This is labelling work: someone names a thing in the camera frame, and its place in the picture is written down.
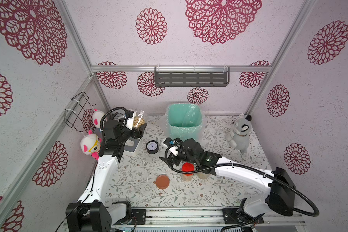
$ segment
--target plush dog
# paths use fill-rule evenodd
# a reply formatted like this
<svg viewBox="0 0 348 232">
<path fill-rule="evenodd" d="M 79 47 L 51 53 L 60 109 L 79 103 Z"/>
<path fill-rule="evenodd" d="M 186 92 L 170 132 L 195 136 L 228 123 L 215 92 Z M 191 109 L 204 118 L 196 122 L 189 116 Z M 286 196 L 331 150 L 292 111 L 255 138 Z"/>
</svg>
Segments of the plush dog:
<svg viewBox="0 0 348 232">
<path fill-rule="evenodd" d="M 233 122 L 233 128 L 226 136 L 229 145 L 234 149 L 240 150 L 242 154 L 247 153 L 249 146 L 249 131 L 251 129 L 251 116 L 237 118 Z"/>
</svg>

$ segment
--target patterned floor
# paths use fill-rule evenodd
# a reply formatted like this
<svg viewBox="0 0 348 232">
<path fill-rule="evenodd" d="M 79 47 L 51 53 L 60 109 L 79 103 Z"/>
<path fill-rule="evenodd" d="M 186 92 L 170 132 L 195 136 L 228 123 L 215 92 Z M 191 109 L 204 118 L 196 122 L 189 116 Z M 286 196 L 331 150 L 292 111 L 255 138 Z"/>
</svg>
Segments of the patterned floor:
<svg viewBox="0 0 348 232">
<path fill-rule="evenodd" d="M 164 133 L 156 123 L 160 117 L 149 117 L 138 155 L 122 157 L 118 173 L 112 175 L 108 183 L 106 206 L 122 200 L 129 200 L 133 207 L 239 206 L 243 198 L 253 197 L 259 193 L 257 189 L 244 183 L 213 175 L 206 180 L 194 175 L 191 182 L 184 182 L 180 174 L 170 170 L 159 159 L 164 156 L 163 147 L 160 147 L 158 153 L 154 155 L 145 151 L 146 142 L 156 140 L 160 143 L 165 139 Z M 199 141 L 205 151 L 216 152 L 245 165 L 270 169 L 253 130 L 250 132 L 247 155 L 242 155 L 229 146 L 225 136 L 237 116 L 206 116 L 206 118 L 207 126 L 203 140 Z M 166 174 L 170 179 L 170 185 L 165 190 L 158 189 L 155 185 L 156 177 L 160 174 Z"/>
</svg>

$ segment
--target pink plush toy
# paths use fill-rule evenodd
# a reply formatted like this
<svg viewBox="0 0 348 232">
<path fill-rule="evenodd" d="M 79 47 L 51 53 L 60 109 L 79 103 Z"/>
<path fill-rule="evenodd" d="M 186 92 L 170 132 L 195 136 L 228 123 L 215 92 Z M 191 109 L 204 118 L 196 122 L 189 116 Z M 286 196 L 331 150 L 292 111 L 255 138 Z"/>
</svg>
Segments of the pink plush toy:
<svg viewBox="0 0 348 232">
<path fill-rule="evenodd" d="M 103 111 L 100 111 L 100 110 L 96 110 L 94 109 L 95 112 L 93 113 L 92 115 L 92 120 L 93 120 L 93 124 L 96 128 L 101 128 L 101 119 L 104 115 L 104 112 Z"/>
<path fill-rule="evenodd" d="M 93 134 L 91 130 L 88 131 L 88 135 L 85 136 L 80 142 L 80 148 L 86 155 L 91 155 L 94 159 L 98 160 L 99 150 L 101 149 L 102 139 L 98 138 L 96 134 Z"/>
</svg>

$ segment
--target trash can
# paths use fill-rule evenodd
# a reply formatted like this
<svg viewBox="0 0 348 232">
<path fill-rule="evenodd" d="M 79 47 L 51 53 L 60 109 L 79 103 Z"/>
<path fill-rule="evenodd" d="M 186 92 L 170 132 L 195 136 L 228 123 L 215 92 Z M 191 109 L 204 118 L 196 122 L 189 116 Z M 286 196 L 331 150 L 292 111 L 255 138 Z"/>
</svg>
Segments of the trash can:
<svg viewBox="0 0 348 232">
<path fill-rule="evenodd" d="M 206 126 L 206 118 L 198 105 L 171 104 L 160 119 L 159 126 L 165 136 L 172 139 L 179 137 L 182 141 L 189 138 L 200 140 Z"/>
</svg>

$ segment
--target stuffed toy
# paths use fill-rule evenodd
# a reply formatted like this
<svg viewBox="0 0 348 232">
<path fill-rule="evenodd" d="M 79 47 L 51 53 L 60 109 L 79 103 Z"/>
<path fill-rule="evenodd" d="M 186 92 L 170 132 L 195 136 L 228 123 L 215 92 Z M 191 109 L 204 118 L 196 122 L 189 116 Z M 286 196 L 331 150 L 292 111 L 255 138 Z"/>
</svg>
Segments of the stuffed toy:
<svg viewBox="0 0 348 232">
<path fill-rule="evenodd" d="M 85 155 L 91 155 L 94 159 L 98 160 L 101 142 L 102 139 L 98 138 L 96 134 L 93 134 L 92 130 L 89 130 L 88 135 L 81 140 L 80 147 Z"/>
<path fill-rule="evenodd" d="M 100 111 L 100 110 L 96 110 L 96 109 L 94 109 L 94 113 L 93 113 L 93 115 L 92 115 L 92 121 L 93 121 L 93 124 L 94 124 L 94 126 L 96 127 L 96 128 L 101 128 L 101 119 L 102 119 L 102 117 L 103 117 L 103 115 L 104 115 L 104 112 L 103 111 Z M 103 121 L 103 126 L 104 126 L 104 123 L 106 123 L 106 121 L 107 121 L 107 118 L 105 118 L 104 119 L 104 121 Z"/>
<path fill-rule="evenodd" d="M 226 136 L 229 145 L 240 150 L 242 154 L 247 153 L 249 146 L 249 131 L 251 129 L 251 116 L 239 117 L 233 122 L 233 128 Z"/>
</svg>

